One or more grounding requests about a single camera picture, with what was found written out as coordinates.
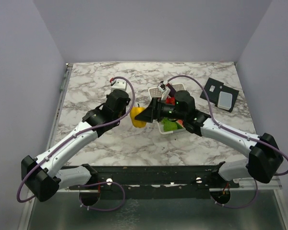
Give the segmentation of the white perforated plastic basket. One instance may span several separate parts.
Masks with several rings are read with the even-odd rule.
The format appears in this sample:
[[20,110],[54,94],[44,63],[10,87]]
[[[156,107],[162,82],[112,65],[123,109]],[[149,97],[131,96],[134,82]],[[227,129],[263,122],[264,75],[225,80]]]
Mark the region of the white perforated plastic basket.
[[[183,83],[176,83],[176,84],[173,84],[172,85],[174,87],[174,89],[176,91],[180,91],[180,90],[185,90],[185,87],[183,85]],[[157,88],[157,86],[155,87],[151,87],[148,89],[148,92],[149,92],[149,96],[150,96],[150,99],[152,99],[153,97],[157,97],[157,98],[160,98],[161,99],[161,92],[159,91],[159,89]],[[174,134],[174,133],[179,133],[179,132],[183,132],[185,131],[185,128],[183,127],[183,129],[178,129],[178,130],[175,130],[175,131],[170,131],[170,132],[164,132],[163,131],[163,125],[162,125],[162,120],[159,121],[157,123],[158,125],[158,128],[159,128],[159,132],[163,135],[165,134]]]

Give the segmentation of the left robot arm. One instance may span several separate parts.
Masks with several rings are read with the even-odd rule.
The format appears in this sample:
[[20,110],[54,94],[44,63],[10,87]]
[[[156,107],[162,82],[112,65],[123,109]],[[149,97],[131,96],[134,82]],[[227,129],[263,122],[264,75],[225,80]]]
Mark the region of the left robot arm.
[[82,121],[55,146],[35,158],[24,157],[21,161],[21,184],[26,185],[40,202],[49,200],[59,189],[69,186],[93,188],[96,177],[91,167],[79,166],[68,170],[62,167],[83,147],[118,126],[127,115],[129,102],[127,92],[114,89],[107,95],[105,103],[87,112]]

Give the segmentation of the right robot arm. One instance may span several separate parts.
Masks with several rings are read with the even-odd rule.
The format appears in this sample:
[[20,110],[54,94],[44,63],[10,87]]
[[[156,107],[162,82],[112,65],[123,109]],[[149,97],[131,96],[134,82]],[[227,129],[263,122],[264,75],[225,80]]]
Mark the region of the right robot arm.
[[147,108],[135,116],[135,120],[152,123],[164,118],[182,121],[192,134],[219,141],[245,156],[245,159],[219,163],[211,175],[215,187],[222,187],[237,178],[253,179],[267,184],[283,162],[273,136],[265,133],[254,135],[222,125],[211,115],[196,109],[194,98],[187,91],[178,91],[174,104],[167,104],[154,97]]

